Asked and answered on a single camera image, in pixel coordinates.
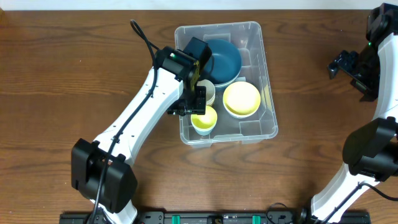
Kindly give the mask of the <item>white plastic cup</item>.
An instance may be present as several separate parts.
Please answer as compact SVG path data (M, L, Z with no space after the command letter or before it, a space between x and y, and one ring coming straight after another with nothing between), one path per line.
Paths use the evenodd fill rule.
M212 106L215 100L215 86L209 80L202 80L197 83L197 86L204 86L206 88L206 105Z

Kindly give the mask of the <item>dark blue top bowl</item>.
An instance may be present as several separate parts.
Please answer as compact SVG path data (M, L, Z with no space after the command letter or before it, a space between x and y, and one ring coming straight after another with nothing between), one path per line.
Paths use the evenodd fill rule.
M211 58L206 63L200 80L209 80L213 84L230 81L242 67L239 50L231 43L222 39L210 39L206 43L212 51Z

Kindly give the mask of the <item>cream large bowl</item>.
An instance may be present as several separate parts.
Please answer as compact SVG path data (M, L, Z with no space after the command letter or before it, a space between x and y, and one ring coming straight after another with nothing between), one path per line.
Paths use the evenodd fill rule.
M215 88L226 88L227 86L232 84L238 77L239 77L239 73L228 82L215 84Z

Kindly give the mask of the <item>yellow plastic cup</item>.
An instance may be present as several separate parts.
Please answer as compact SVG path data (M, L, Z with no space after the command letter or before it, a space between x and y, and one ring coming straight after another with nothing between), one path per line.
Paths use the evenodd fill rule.
M205 114L193 114L191 115L192 125L198 129L212 129L218 120L217 112L210 106L206 106Z

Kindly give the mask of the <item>yellow bowl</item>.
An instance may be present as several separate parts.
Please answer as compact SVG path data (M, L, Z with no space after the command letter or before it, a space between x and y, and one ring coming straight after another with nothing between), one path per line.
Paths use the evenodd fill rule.
M248 82L234 82L223 93L223 104L236 114L249 114L261 104L259 90Z

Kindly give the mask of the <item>light blue plastic cup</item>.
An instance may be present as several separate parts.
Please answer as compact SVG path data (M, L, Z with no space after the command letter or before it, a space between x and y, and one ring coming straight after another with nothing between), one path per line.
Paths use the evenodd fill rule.
M197 132L197 134L201 136L206 136L209 135L212 130L214 129L215 125L209 127L209 128L200 128L198 126L193 125L194 130Z

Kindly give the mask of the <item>white small bowl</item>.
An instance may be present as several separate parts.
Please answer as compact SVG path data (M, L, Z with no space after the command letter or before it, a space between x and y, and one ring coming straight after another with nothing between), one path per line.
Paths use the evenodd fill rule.
M248 118L248 117L252 116L253 114L255 114L255 113L257 112L257 110L254 110L254 111L252 111L252 112L249 113L249 114L243 114L243 115L241 115L241 114L236 114L236 113L232 112L232 111L229 110L228 108L225 108L225 109L226 109L226 111L228 112L229 115L231 115L232 117L237 118L237 119Z

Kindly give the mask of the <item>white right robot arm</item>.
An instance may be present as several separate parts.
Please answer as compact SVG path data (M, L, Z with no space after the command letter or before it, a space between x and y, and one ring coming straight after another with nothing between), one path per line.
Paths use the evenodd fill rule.
M368 189L397 201L376 188L397 176L397 6L383 3L368 15L367 46L360 52L342 51L328 65L330 78L342 70L362 94L376 101L370 123L353 131L343 146L339 171L307 208L298 223L369 223L367 213L347 209Z

